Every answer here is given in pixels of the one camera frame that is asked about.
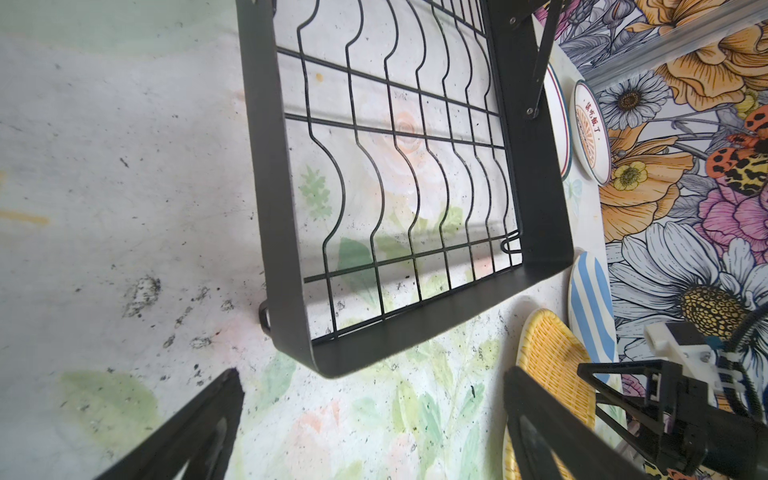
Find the orange sunburst plate right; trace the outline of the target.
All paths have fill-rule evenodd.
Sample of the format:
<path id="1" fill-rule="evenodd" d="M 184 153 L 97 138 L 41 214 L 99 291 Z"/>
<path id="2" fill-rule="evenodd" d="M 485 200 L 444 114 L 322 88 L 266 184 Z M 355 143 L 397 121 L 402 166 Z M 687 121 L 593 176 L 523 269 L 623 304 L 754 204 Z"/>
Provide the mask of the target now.
<path id="1" fill-rule="evenodd" d="M 574 131 L 572 145 L 576 157 L 598 185 L 606 185 L 611 179 L 607 127 L 596 96 L 583 79 L 574 84 L 569 119 Z"/>

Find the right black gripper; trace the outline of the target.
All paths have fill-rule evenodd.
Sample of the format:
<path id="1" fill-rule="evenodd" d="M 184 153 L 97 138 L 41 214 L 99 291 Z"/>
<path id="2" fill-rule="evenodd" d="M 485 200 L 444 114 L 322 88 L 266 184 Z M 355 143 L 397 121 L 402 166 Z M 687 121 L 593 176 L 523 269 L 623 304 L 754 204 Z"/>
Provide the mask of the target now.
<path id="1" fill-rule="evenodd" d="M 659 401 L 668 417 L 597 407 L 595 433 L 623 458 L 685 475 L 703 466 L 731 479 L 767 477 L 767 426 L 710 405 L 707 384 L 685 376 L 681 365 L 581 363 L 577 374 L 612 402 Z"/>

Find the yellow woven square plate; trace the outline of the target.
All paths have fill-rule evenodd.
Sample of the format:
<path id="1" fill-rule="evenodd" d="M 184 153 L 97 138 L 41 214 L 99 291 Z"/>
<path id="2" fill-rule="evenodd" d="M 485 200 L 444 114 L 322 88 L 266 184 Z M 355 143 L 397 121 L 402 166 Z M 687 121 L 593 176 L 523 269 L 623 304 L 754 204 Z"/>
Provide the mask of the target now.
<path id="1" fill-rule="evenodd" d="M 582 342 L 553 311 L 540 308 L 529 315 L 521 332 L 516 366 L 593 431 L 595 395 L 577 374 L 578 365 L 589 361 Z"/>

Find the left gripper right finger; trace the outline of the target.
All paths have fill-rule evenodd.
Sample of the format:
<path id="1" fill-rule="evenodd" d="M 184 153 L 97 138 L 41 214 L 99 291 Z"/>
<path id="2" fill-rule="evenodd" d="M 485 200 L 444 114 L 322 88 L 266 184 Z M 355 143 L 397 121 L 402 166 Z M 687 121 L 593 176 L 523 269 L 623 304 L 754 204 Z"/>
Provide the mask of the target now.
<path id="1" fill-rule="evenodd" d="M 644 479 L 524 370 L 504 374 L 507 431 L 522 479 Z"/>

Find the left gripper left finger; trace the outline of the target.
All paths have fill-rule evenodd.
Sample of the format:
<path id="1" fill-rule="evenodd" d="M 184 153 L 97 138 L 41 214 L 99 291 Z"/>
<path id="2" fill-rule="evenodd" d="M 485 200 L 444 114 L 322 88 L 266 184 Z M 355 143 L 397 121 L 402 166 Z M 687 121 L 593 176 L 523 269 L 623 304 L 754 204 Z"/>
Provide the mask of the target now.
<path id="1" fill-rule="evenodd" d="M 101 479 L 222 479 L 233 453 L 244 390 L 223 371 Z"/>

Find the blue white striped plate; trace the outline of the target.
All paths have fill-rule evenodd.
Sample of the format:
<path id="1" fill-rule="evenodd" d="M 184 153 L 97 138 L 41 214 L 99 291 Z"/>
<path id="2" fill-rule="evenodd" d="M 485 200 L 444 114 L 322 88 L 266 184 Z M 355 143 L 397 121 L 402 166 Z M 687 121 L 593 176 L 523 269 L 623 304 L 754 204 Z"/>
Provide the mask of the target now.
<path id="1" fill-rule="evenodd" d="M 592 363 L 617 363 L 613 303 L 606 268 L 589 252 L 575 259 L 568 286 L 568 323 Z"/>

